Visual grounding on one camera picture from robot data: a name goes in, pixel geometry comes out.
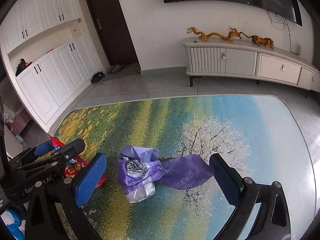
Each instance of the door handle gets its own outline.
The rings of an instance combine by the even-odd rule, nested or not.
[[[99,27],[99,30],[102,30],[102,26],[101,26],[101,20],[99,20],[99,18],[97,18],[97,24],[98,24],[98,27]]]

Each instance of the screw head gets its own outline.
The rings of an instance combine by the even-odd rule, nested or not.
[[[252,179],[249,178],[249,177],[245,177],[244,178],[244,182],[247,183],[247,184],[251,184],[252,183]]]
[[[64,179],[63,182],[64,182],[65,184],[70,184],[70,183],[72,182],[72,178],[67,177],[67,178]]]
[[[274,184],[276,187],[281,187],[281,183],[279,181],[275,181]]]
[[[40,187],[41,185],[42,185],[41,181],[37,181],[36,184],[35,184],[36,187]]]

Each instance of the orange dragon sculpture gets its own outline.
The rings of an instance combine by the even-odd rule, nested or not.
[[[268,45],[270,48],[274,48],[275,47],[275,45],[274,45],[274,42],[273,42],[273,40],[272,39],[270,39],[270,38],[261,38],[261,37],[259,37],[259,36],[257,36],[257,35],[252,35],[252,36],[247,36],[247,35],[245,35],[243,32],[240,32],[240,34],[243,34],[244,36],[246,36],[248,39],[252,39],[252,42],[253,43],[255,43],[255,44],[258,44],[259,46],[266,46],[266,45]]]
[[[200,35],[199,38],[203,39],[205,41],[208,41],[211,36],[219,36],[221,39],[223,39],[225,41],[231,41],[231,42],[233,42],[233,40],[232,40],[233,37],[239,37],[241,39],[241,34],[237,31],[236,28],[231,28],[229,26],[228,30],[230,30],[228,36],[223,36],[223,35],[221,35],[219,33],[210,33],[208,35],[205,35],[203,32],[200,32],[195,27],[188,28],[187,29],[187,33],[192,33],[193,32],[196,35]]]

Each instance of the red snack bag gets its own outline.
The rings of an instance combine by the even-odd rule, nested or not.
[[[62,143],[61,141],[59,141],[53,137],[50,137],[50,140],[52,142],[52,147],[55,152],[65,146],[64,143]],[[83,159],[82,157],[80,157],[78,155],[75,158],[73,158],[72,160],[67,162],[67,166],[64,171],[64,174],[66,177],[73,178],[79,172],[79,170],[81,170],[82,168],[84,168],[88,165],[89,165],[89,163],[85,159]],[[101,176],[100,180],[98,181],[96,188],[100,187],[103,183],[105,183],[107,181],[107,179],[108,179],[107,176],[103,174]]]

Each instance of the gray slipper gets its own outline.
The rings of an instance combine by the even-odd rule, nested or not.
[[[112,70],[113,74],[118,73],[121,69],[123,69],[124,65],[116,65],[115,68]]]
[[[115,66],[110,66],[107,71],[107,74],[111,74],[114,68],[115,68]]]

